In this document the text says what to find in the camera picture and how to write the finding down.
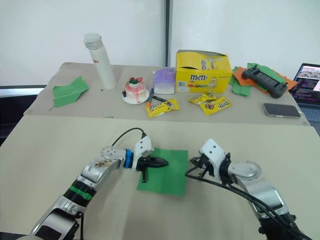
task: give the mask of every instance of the yellow candy packet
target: yellow candy packet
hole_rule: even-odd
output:
[[[232,103],[225,96],[219,97],[217,100],[212,100],[200,104],[200,108],[205,115],[210,116],[232,106]]]
[[[146,106],[145,109],[146,113],[148,114],[148,117],[154,118],[172,110],[179,110],[180,108],[178,105],[178,101],[175,98],[173,98],[168,101],[157,103],[149,107]]]
[[[206,101],[212,101],[212,100],[216,100],[217,97],[214,96],[212,93],[202,93],[199,96],[193,97],[191,99],[189,99],[188,101],[190,103],[193,103],[195,105],[200,105],[205,103]]]

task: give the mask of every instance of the smartphone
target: smartphone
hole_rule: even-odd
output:
[[[279,118],[300,118],[300,113],[297,108],[292,105],[264,103],[264,112],[267,116],[274,116]]]

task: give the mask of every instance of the purple box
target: purple box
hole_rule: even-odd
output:
[[[154,73],[153,88],[155,94],[174,94],[176,87],[176,70],[165,67]]]

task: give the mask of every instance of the white water bottle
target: white water bottle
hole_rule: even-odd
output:
[[[84,44],[90,51],[103,87],[105,89],[114,89],[117,86],[117,81],[101,36],[96,33],[87,33],[84,35]]]

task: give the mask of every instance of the yellow box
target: yellow box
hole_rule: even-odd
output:
[[[226,54],[199,50],[179,50],[176,53],[177,92],[223,94],[231,75]]]

